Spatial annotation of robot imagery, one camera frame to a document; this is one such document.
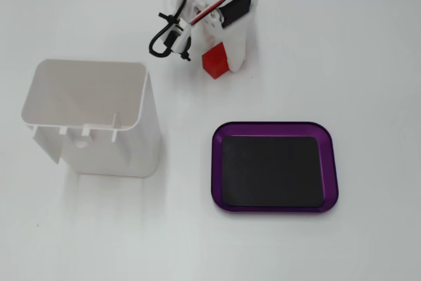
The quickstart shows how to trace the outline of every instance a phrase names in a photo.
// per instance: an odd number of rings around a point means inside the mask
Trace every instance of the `white plastic box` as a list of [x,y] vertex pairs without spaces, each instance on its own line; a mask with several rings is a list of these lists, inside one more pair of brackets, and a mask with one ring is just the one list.
[[159,160],[151,79],[140,63],[43,61],[22,118],[52,160],[79,173],[145,177]]

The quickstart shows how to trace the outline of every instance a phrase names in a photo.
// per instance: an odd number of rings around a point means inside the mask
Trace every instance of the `black wire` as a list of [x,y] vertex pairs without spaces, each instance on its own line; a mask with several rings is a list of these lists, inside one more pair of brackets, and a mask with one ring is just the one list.
[[155,42],[165,33],[167,32],[174,24],[178,23],[178,18],[180,17],[185,5],[187,3],[187,0],[183,0],[181,5],[178,7],[178,10],[176,11],[174,16],[167,16],[161,15],[161,17],[165,17],[165,19],[168,21],[168,24],[160,31],[158,34],[151,40],[149,44],[149,52],[153,56],[156,57],[167,57],[169,54],[171,54],[171,48],[167,47],[166,50],[163,53],[158,53],[153,49],[153,46]]

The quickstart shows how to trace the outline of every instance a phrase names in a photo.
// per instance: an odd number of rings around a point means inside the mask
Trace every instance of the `red wire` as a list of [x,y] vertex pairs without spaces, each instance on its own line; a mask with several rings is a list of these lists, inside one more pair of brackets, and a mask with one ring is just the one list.
[[203,11],[197,18],[193,19],[191,21],[191,26],[194,26],[196,23],[198,23],[200,20],[202,20],[204,17],[206,17],[209,13],[211,13],[213,10],[221,6],[226,0],[219,0],[217,3],[215,3],[213,6],[209,7],[207,10]]

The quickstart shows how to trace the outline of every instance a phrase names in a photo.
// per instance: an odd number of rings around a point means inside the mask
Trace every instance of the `white background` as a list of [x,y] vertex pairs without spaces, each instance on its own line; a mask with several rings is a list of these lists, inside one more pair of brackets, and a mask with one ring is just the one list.
[[[248,60],[213,80],[156,59],[173,0],[0,0],[0,279],[420,280],[421,0],[259,0]],[[20,111],[48,57],[142,61],[164,136],[147,179],[75,175]],[[213,203],[211,138],[231,120],[303,120],[334,140],[323,215]]]

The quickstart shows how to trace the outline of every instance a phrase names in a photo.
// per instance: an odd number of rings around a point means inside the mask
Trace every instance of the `red block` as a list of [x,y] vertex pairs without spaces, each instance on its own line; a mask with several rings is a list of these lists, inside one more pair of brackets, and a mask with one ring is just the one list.
[[203,68],[213,79],[217,79],[230,70],[225,47],[222,42],[203,54],[202,62]]

